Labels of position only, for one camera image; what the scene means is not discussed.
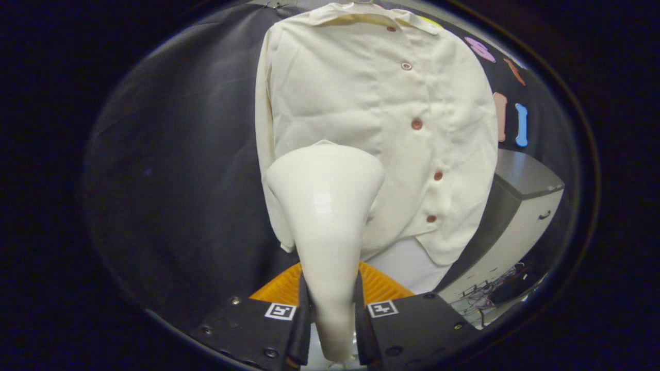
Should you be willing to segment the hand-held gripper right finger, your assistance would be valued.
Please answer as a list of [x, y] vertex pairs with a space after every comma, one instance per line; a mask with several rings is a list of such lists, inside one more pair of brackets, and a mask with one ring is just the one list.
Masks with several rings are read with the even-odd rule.
[[354, 293], [358, 355], [368, 368], [445, 368], [479, 339], [437, 293], [414, 294], [367, 263]]

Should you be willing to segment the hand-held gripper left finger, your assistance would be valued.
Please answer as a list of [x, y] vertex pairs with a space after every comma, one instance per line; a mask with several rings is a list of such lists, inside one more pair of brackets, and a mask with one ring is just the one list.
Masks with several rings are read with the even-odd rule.
[[312, 309], [299, 263], [248, 297], [233, 296], [189, 336], [239, 370], [299, 370], [307, 364]]

